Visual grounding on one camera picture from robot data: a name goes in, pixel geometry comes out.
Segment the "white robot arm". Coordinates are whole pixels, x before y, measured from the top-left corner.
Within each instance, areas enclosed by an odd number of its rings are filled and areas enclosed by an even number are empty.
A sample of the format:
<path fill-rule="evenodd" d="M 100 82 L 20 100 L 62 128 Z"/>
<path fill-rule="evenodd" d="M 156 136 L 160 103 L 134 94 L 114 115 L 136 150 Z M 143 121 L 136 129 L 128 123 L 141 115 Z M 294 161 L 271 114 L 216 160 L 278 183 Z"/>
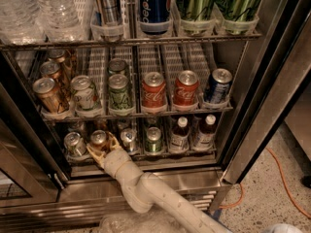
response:
<path fill-rule="evenodd" d="M 112 133 L 108 132 L 108 143 L 103 147 L 87 144 L 86 148 L 96 163 L 120 184 L 123 197 L 136 213 L 146 213 L 156 204 L 190 233 L 233 233 L 198 210 L 158 176 L 143 172 Z"/>

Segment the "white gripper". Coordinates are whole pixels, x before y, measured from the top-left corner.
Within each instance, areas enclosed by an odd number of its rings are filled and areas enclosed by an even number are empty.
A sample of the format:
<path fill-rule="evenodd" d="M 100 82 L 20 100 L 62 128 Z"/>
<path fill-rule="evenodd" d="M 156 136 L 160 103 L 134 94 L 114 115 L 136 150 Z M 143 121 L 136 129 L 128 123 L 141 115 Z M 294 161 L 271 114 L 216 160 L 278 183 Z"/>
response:
<path fill-rule="evenodd" d="M 91 145 L 87 145 L 87 151 L 100 168 L 119 183 L 131 183 L 143 175 L 143 171 L 132 161 L 125 150 L 121 149 L 118 139 L 111 132 L 109 136 L 109 151 L 96 151 Z"/>

